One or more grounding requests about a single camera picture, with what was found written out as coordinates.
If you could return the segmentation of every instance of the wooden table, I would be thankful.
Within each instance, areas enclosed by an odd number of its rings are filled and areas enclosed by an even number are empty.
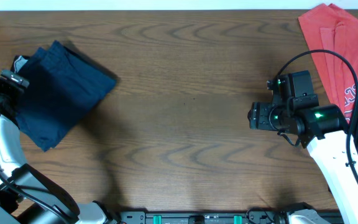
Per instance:
[[[0,12],[0,70],[56,39],[119,77],[55,149],[22,135],[29,164],[109,208],[336,209],[306,149],[247,120],[253,101],[270,100],[266,81],[308,50],[304,12]],[[310,56],[288,71],[306,69],[327,104]]]

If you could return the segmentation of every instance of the wooden tabletop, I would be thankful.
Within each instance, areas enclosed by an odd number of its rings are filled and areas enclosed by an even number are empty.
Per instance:
[[[0,71],[59,40],[119,77],[55,149],[22,134],[29,164],[77,202],[109,208],[336,209],[306,149],[247,119],[253,101],[270,101],[266,81],[308,50],[304,12],[0,12]],[[310,56],[288,69],[301,70],[327,104]]]

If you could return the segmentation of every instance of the green tape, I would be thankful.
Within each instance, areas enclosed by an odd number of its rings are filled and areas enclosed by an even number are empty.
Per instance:
[[[242,216],[235,215],[234,216],[234,224],[242,224]]]
[[[153,224],[161,224],[162,223],[162,217],[161,215],[154,215],[153,217]]]

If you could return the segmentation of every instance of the white backdrop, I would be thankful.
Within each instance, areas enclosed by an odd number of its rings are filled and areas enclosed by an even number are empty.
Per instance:
[[[0,11],[311,9],[321,3],[358,9],[358,0],[0,0]]]

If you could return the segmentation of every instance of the red cloth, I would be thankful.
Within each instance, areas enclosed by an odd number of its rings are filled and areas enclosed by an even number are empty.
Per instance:
[[[358,19],[334,4],[321,4],[299,18],[310,50],[332,50],[344,56],[358,79]],[[331,103],[338,105],[349,121],[355,96],[350,70],[337,57],[324,53],[312,55]]]

